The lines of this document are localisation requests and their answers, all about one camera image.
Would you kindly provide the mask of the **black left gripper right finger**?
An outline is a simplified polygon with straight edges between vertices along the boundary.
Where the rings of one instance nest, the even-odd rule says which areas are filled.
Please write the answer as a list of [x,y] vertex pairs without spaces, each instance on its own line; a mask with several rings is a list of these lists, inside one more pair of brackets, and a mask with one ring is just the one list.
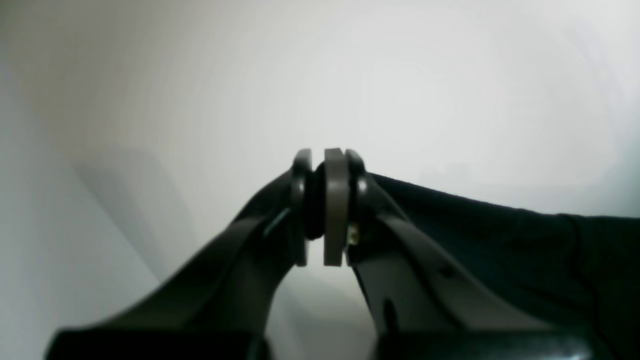
[[324,151],[324,264],[346,262],[378,332],[373,360],[599,360],[594,335],[487,288],[419,230],[354,150]]

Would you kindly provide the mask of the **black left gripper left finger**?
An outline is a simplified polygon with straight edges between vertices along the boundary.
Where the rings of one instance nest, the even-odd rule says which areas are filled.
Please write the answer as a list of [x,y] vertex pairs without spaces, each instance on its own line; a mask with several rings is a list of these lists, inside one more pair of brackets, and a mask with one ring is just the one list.
[[60,330],[48,360],[272,360],[272,301],[307,264],[303,216],[311,151],[260,189],[229,226],[171,278],[96,325]]

